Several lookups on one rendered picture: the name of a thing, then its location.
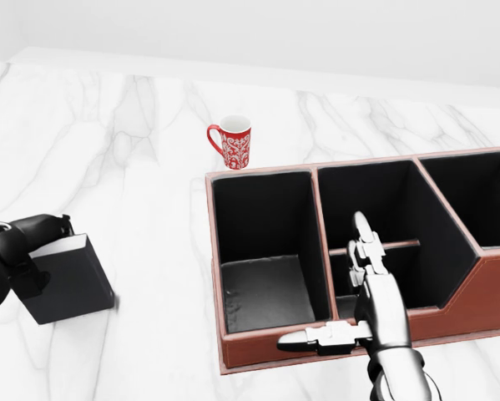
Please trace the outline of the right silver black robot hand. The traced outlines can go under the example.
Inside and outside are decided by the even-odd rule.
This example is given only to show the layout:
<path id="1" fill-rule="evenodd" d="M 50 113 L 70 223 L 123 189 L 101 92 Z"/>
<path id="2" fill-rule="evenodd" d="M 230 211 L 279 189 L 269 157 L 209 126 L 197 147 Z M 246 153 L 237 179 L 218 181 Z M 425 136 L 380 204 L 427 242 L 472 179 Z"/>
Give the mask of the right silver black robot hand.
<path id="1" fill-rule="evenodd" d="M 395 277 L 385 268 L 384 247 L 365 215 L 353 216 L 356 237 L 346 247 L 349 280 L 359 290 L 354 325 L 326 322 L 281 336 L 277 348 L 287 352 L 315 351 L 321 356 L 349 354 L 358 347 L 374 353 L 412 345 L 407 309 Z"/>

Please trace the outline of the red white patterned mug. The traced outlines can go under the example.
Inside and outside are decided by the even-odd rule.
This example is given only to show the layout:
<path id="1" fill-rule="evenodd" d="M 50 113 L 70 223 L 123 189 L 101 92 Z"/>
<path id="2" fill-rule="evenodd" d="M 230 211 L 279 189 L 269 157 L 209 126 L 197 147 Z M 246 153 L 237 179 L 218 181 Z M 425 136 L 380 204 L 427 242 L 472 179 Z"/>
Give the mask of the red white patterned mug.
<path id="1" fill-rule="evenodd" d="M 220 135 L 221 145 L 211 137 L 212 131 Z M 242 115 L 225 116 L 219 124 L 207 128 L 207 139 L 222 156 L 225 166 L 232 170 L 244 169 L 250 160 L 251 122 Z"/>

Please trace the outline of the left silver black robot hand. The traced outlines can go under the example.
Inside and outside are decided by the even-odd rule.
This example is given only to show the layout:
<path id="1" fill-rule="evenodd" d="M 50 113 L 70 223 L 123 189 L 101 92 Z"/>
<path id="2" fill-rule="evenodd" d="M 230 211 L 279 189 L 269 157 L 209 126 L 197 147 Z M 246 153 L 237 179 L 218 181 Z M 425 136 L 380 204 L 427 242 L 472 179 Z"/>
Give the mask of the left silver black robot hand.
<path id="1" fill-rule="evenodd" d="M 50 274 L 37 267 L 30 254 L 74 234 L 70 216 L 41 214 L 0 227 L 0 269 L 19 299 L 40 296 Z"/>

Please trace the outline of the black book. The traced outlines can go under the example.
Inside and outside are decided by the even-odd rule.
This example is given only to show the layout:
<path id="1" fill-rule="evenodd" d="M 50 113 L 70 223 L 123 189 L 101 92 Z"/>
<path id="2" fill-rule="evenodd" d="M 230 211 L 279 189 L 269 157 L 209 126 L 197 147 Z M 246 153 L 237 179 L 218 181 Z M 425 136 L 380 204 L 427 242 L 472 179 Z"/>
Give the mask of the black book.
<path id="1" fill-rule="evenodd" d="M 48 284 L 39 295 L 21 297 L 42 325 L 110 309 L 114 291 L 86 234 L 66 237 L 30 253 Z"/>

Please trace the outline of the red-brown desk caddy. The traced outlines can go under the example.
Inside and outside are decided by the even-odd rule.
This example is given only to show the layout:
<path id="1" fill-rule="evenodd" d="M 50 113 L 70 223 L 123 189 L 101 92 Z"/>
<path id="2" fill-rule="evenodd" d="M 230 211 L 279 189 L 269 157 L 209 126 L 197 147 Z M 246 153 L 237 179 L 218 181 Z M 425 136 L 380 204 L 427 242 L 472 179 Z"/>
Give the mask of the red-brown desk caddy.
<path id="1" fill-rule="evenodd" d="M 357 211 L 415 345 L 500 335 L 500 148 L 215 172 L 205 185 L 223 374 L 315 362 L 280 337 L 353 321 Z"/>

